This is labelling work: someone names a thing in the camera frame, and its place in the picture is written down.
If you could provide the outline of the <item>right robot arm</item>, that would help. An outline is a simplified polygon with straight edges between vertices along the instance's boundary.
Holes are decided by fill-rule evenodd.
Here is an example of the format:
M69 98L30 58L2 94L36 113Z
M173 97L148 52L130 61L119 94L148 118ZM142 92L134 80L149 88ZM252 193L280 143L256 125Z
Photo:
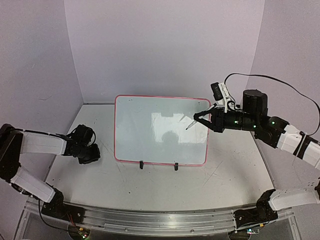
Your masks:
M225 111L223 107L195 113L193 119L208 129L222 133L225 129L253 132L254 137L268 146L286 151L320 168L320 143L288 121L277 116L268 116L268 96L256 89L243 92L243 106L239 111ZM273 211L289 207L319 204L319 185L294 190L272 189L266 191L256 203L266 204Z

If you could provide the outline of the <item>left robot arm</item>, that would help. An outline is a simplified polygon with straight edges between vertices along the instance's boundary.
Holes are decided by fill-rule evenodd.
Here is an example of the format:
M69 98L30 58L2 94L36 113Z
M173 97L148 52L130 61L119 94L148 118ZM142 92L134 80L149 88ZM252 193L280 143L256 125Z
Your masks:
M74 157L79 164L86 165L101 157L95 141L94 130L83 124L63 135L19 129L5 123L0 128L0 178L21 189L23 194L48 203L49 212L58 219L64 218L68 208L58 200L63 194L26 170L20 163L20 156L35 153Z

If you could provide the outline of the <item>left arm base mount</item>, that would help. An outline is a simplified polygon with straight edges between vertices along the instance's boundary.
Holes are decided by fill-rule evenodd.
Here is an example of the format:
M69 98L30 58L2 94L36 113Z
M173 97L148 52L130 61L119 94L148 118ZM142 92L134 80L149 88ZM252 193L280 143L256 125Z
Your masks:
M83 207L64 203L63 193L56 188L53 188L53 190L53 198L49 202L43 203L42 209L40 210L41 214L55 219L69 221L73 224L82 223L85 209Z

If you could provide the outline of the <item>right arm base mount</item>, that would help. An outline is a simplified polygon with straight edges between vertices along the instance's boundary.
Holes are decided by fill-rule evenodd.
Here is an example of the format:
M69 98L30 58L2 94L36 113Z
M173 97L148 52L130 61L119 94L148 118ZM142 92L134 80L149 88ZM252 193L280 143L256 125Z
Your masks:
M250 225L259 225L278 219L278 213L269 204L272 193L275 189L265 191L257 200L255 207L248 209L238 209L233 213L237 229Z

